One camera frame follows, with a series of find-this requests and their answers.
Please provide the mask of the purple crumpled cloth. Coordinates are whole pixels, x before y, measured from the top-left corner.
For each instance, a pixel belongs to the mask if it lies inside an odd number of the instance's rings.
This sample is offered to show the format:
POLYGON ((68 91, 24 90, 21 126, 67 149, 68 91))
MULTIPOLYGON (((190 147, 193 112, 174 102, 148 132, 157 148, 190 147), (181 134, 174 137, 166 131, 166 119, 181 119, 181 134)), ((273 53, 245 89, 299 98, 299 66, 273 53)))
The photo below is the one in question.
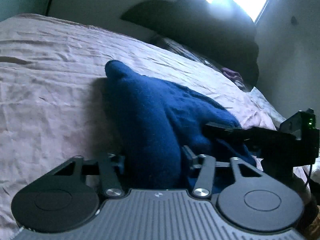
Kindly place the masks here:
POLYGON ((234 82, 236 84, 242 84, 242 85, 244 84, 244 81, 238 72, 235 72, 235 71, 228 69, 228 68, 225 68, 225 67, 221 68, 221 72, 225 77, 230 79, 232 82, 234 82))

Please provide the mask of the dark blue knitted garment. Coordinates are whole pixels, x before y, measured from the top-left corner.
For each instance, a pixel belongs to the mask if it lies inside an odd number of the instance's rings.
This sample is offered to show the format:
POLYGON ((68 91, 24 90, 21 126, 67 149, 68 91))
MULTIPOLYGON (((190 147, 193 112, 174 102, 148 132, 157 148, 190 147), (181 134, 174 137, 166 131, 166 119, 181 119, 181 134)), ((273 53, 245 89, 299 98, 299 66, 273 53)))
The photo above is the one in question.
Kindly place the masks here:
POLYGON ((255 165, 247 147, 227 139, 209 140, 204 126, 240 124, 223 106, 188 87, 147 77, 124 63, 105 65, 106 91, 124 144, 124 178, 139 189, 172 189, 187 181, 182 147, 218 161, 238 157, 255 165))

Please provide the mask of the beige wrinkled bed sheet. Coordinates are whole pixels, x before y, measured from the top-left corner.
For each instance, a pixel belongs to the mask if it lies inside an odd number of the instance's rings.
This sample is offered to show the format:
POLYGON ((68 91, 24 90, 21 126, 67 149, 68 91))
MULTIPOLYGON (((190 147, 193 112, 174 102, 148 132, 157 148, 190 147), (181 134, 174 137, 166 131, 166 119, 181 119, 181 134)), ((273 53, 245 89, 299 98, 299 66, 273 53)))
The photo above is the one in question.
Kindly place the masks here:
POLYGON ((118 150, 101 99, 105 64, 178 83, 223 105, 242 127, 274 129, 267 109, 220 72, 135 38, 37 14, 1 22, 1 239, 11 201, 65 160, 118 150))

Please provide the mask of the dark pile of bedding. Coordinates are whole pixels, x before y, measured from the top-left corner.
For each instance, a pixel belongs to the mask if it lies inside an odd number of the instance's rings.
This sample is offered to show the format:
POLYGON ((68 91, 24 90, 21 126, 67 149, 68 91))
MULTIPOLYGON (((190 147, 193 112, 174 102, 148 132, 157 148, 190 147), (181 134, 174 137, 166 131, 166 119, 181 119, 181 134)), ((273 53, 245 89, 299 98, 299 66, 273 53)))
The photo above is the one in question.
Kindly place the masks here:
POLYGON ((238 72, 248 85, 257 84, 257 30, 250 16, 233 0, 146 0, 120 18, 238 72))

